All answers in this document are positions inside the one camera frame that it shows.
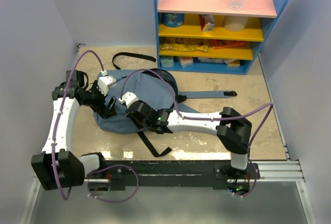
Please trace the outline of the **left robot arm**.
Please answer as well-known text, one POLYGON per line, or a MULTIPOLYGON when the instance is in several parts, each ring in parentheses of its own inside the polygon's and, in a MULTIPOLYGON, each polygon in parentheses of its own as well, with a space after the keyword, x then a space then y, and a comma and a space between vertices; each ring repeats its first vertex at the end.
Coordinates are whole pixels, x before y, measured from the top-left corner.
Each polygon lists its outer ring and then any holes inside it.
POLYGON ((90 107, 102 118, 116 115, 116 98, 106 100, 108 91, 117 81, 102 71, 101 77, 88 86, 85 72, 66 72, 66 80, 52 92, 53 117, 46 143, 39 155, 31 160, 32 168, 44 190, 54 190, 59 186, 71 188, 81 186, 91 174, 103 178, 107 173, 104 157, 100 152, 78 158, 71 151, 73 128, 81 106, 90 107))

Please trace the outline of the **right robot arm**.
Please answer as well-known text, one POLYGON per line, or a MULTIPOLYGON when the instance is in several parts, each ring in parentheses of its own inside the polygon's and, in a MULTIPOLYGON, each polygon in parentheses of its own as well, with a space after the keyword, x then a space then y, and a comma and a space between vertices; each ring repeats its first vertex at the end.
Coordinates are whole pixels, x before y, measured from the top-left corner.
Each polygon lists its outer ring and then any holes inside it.
POLYGON ((187 113, 174 109, 154 110, 137 100, 127 104, 126 116, 140 129, 157 134, 196 132, 217 137, 231 153, 231 163, 224 173, 241 179, 248 174, 248 150, 252 123, 237 111, 224 107, 221 112, 187 113))

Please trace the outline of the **blue student backpack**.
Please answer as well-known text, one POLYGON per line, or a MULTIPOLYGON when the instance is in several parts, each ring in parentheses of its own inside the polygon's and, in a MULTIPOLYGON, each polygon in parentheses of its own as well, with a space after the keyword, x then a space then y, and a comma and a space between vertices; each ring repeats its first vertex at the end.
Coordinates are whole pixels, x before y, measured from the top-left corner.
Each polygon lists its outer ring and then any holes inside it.
MULTIPOLYGON (((173 99, 170 93, 175 95, 177 106, 180 111, 197 113, 197 110, 192 109, 184 104, 187 99, 194 98, 230 98, 235 97, 235 91, 215 91, 215 92, 180 92, 174 77, 163 69, 154 68, 154 73, 149 71, 138 71, 134 73, 128 81, 125 81, 132 70, 123 70, 119 66, 114 65, 114 70, 109 70, 108 74, 117 80, 117 85, 111 88, 106 97, 106 103, 109 103, 112 96, 119 99, 121 93, 132 92, 139 100, 145 101, 155 110, 174 108, 173 99)), ((136 133, 144 142, 146 147, 154 157, 162 157, 172 151, 167 147, 162 153, 158 153, 145 135, 148 131, 146 128, 138 129, 136 125, 126 117, 126 107, 118 101, 115 104, 116 116, 109 118, 101 118, 97 113, 94 113, 96 124, 104 131, 117 134, 136 133)))

